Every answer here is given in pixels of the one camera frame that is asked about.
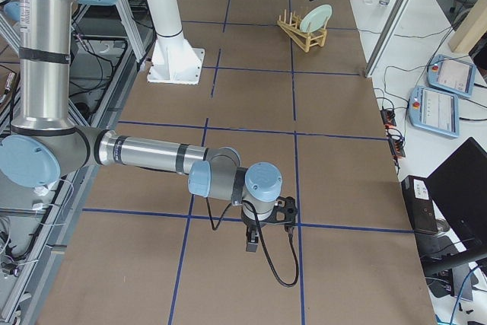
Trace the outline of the wooden plate rack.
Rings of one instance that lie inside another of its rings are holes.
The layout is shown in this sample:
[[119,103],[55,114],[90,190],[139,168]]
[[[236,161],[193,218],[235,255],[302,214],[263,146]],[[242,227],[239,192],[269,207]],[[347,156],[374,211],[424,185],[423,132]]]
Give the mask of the wooden plate rack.
[[300,16],[295,11],[287,12],[285,9],[283,15],[279,15],[277,25],[306,53],[313,46],[323,47],[326,42],[327,29],[321,28],[313,33],[304,33],[299,29],[299,25],[304,16]]

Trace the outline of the wooden beam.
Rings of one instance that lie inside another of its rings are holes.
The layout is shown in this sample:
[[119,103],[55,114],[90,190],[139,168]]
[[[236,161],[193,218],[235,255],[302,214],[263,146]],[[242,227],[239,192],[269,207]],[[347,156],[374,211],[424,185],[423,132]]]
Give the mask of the wooden beam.
[[448,41],[452,53],[468,53],[487,29],[487,0],[478,0]]

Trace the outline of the black computer box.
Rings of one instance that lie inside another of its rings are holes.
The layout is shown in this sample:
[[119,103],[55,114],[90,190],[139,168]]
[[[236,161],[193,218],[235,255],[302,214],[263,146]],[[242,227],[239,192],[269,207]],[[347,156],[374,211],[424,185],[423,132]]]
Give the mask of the black computer box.
[[425,179],[409,175],[401,182],[401,187],[413,231],[420,234],[437,234],[433,202],[425,185]]

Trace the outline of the orange black adapter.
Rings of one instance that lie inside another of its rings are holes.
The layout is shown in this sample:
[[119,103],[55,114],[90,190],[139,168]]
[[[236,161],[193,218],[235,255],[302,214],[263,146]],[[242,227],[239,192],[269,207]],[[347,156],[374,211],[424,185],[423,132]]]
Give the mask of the orange black adapter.
[[395,158],[404,158],[406,156],[403,148],[403,141],[396,135],[389,136],[388,143],[392,156]]
[[393,108],[382,108],[380,110],[380,115],[383,120],[384,126],[386,128],[395,127],[396,120],[395,120],[395,110]]

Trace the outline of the lower blue teach pendant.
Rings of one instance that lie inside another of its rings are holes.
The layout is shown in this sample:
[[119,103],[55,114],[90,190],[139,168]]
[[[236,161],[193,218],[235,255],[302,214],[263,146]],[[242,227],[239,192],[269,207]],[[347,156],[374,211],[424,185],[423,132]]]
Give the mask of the lower blue teach pendant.
[[411,124],[451,138],[460,136],[459,98],[424,86],[413,88],[409,98]]

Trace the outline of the lower orange black adapter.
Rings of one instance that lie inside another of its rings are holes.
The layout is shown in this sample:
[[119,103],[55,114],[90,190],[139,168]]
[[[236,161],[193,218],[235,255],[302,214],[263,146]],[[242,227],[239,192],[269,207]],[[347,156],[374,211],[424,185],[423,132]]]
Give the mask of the lower orange black adapter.
[[406,156],[403,148],[403,141],[396,135],[389,136],[388,143],[392,156],[395,158],[404,158]]

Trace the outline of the blue teach pendant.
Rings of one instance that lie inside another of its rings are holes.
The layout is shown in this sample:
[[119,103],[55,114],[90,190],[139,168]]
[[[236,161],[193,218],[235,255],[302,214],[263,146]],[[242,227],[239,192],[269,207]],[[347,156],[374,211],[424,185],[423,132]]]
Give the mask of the blue teach pendant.
[[413,88],[409,98],[411,124],[451,138],[460,136],[459,98],[424,86]]
[[474,64],[445,55],[436,55],[428,66],[427,80],[433,88],[470,98],[475,84]]

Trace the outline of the light green plate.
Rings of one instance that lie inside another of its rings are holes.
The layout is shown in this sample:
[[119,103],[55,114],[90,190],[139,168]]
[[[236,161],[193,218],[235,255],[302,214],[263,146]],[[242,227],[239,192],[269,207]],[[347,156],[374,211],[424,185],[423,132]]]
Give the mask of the light green plate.
[[325,28],[332,14],[333,8],[331,5],[320,5],[304,16],[300,22],[299,29],[304,33],[313,33]]

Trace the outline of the black laptop monitor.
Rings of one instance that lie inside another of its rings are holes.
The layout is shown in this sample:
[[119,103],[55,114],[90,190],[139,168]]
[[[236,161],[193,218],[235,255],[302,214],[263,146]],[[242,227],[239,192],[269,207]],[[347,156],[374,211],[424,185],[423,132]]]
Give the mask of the black laptop monitor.
[[458,238],[460,253],[423,264],[427,276],[456,266],[486,263],[486,151],[469,137],[426,179],[428,193]]

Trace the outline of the aluminium frame post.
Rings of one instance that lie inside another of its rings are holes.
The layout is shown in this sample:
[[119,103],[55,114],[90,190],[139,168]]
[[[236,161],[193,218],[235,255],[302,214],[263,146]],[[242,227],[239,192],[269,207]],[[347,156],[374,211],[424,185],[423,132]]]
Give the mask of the aluminium frame post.
[[384,55],[385,50],[393,38],[394,32],[403,16],[403,13],[408,7],[410,0],[396,0],[389,17],[384,25],[384,28],[380,34],[380,37],[373,49],[368,64],[364,70],[364,76],[370,78],[377,65],[380,62],[381,57]]

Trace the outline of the upper blue teach pendant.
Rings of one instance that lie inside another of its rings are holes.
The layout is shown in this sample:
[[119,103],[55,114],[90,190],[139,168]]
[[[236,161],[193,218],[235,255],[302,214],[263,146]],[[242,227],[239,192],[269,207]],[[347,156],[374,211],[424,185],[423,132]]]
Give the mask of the upper blue teach pendant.
[[427,80],[433,88],[470,98],[475,84],[474,64],[445,55],[436,55],[428,66]]

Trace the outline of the upper orange black adapter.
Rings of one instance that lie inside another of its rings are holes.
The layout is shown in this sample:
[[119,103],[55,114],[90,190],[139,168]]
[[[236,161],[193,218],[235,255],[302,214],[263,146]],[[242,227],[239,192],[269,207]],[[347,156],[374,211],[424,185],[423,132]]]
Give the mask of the upper orange black adapter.
[[382,108],[380,110],[380,115],[383,120],[384,126],[386,128],[395,127],[396,120],[395,120],[395,110],[393,108]]

